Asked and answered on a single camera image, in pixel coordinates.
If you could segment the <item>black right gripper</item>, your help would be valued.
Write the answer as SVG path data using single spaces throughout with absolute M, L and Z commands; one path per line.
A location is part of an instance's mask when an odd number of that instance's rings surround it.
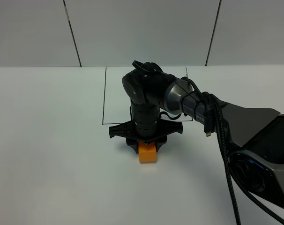
M 156 152 L 158 152 L 166 144 L 167 135 L 183 132 L 182 123 L 161 119 L 160 109 L 155 105 L 132 105 L 130 110 L 131 120 L 109 127 L 109 137 L 126 138 L 127 146 L 131 147 L 136 154 L 139 153 L 138 141 L 155 142 Z

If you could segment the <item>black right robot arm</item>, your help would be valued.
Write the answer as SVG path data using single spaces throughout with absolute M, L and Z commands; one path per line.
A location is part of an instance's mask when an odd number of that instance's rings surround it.
M 284 209 L 284 115 L 271 108 L 244 108 L 201 92 L 187 77 L 164 73 L 155 63 L 133 62 L 122 84 L 131 101 L 131 119 L 109 128 L 109 136 L 124 137 L 160 148 L 169 134 L 182 133 L 183 114 L 217 132 L 222 113 L 225 146 L 234 180 L 245 190 Z

